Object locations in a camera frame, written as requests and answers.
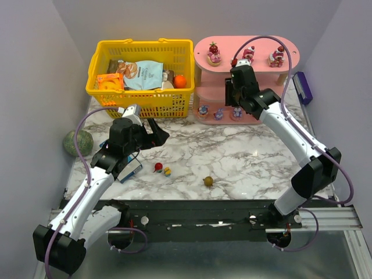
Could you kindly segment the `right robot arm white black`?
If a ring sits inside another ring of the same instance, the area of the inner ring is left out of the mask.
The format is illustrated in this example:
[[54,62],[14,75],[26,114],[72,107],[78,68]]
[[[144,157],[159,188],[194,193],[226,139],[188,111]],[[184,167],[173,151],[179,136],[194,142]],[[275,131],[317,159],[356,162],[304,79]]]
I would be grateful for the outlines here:
[[267,216],[274,221],[283,220],[334,182],[341,153],[313,138],[282,106],[273,90],[260,90],[253,67],[246,59],[236,60],[230,74],[225,80],[226,105],[241,108],[270,128],[301,167],[291,178],[291,186],[269,206]]

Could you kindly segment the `olive brown round toy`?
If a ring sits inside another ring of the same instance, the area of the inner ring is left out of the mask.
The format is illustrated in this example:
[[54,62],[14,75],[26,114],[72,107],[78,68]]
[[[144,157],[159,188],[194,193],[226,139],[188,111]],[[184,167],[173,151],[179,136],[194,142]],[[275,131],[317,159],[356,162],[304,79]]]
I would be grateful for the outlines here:
[[206,187],[211,187],[213,185],[213,178],[211,176],[207,176],[203,179],[203,183]]

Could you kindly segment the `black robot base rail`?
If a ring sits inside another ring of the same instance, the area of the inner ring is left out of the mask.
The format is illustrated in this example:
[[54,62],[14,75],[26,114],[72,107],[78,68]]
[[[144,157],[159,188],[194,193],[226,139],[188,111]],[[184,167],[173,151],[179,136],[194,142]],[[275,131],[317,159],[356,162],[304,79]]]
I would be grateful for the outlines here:
[[94,206],[81,237],[132,225],[149,242],[266,241],[269,233],[302,228],[295,211],[268,220],[270,200],[103,200]]

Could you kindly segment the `pink bear figure toy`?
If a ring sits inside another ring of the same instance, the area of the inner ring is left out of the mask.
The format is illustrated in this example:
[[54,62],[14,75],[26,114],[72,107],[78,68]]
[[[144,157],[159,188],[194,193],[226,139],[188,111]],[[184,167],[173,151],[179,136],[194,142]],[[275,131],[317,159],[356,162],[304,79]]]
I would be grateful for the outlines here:
[[251,65],[254,61],[254,55],[255,55],[255,46],[252,45],[244,49],[242,58],[247,60],[249,64]]

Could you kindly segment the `purple orange bunny toy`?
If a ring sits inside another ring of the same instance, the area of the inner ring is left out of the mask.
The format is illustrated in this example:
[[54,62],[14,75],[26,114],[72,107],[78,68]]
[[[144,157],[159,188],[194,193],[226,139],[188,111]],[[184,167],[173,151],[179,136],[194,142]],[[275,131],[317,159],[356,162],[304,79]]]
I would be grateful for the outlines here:
[[198,108],[198,117],[199,119],[203,120],[206,118],[206,116],[208,115],[208,108],[209,106],[208,105],[202,105]]

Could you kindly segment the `small yellow blue toy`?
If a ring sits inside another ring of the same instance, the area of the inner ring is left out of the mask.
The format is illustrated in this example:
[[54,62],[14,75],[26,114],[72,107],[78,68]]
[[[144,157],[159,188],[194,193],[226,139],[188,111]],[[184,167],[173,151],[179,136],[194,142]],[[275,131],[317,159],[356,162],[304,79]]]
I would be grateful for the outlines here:
[[169,167],[165,167],[164,170],[163,170],[163,174],[166,177],[169,177],[171,175],[171,169]]

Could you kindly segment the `small purple bunny toy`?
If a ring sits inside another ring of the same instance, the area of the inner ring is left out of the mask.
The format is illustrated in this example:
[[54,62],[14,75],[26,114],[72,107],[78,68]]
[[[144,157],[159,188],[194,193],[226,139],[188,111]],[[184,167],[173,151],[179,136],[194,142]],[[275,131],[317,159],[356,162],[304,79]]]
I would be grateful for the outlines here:
[[216,121],[220,121],[224,116],[224,108],[219,108],[216,113],[213,114],[213,117]]

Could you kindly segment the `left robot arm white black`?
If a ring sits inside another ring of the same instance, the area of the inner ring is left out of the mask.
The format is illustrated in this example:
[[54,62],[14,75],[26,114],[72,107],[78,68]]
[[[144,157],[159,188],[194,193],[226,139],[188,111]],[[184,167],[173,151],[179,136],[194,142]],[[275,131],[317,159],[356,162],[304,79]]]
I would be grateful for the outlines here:
[[84,224],[100,197],[128,165],[128,157],[162,146],[169,138],[169,133],[154,119],[148,119],[148,124],[151,133],[133,117],[114,120],[109,138],[93,156],[87,176],[75,196],[47,226],[35,228],[35,254],[44,263],[47,278],[52,277],[51,267],[71,276],[81,266],[87,251],[87,240],[81,237]]

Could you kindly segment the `strawberry pink bear donut toy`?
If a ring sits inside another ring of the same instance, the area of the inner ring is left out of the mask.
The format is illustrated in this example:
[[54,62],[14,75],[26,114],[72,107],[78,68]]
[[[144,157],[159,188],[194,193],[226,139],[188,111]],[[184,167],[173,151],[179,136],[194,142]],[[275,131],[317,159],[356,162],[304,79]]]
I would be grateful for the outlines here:
[[219,66],[221,64],[221,54],[219,47],[215,42],[211,42],[207,52],[207,62],[211,66]]

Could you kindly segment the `red cherry toy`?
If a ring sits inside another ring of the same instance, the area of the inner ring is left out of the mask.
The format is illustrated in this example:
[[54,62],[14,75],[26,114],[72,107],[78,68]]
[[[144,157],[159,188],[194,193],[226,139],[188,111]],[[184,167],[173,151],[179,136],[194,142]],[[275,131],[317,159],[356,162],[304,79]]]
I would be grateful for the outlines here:
[[161,163],[156,163],[154,166],[154,173],[161,173],[163,171],[163,165]]

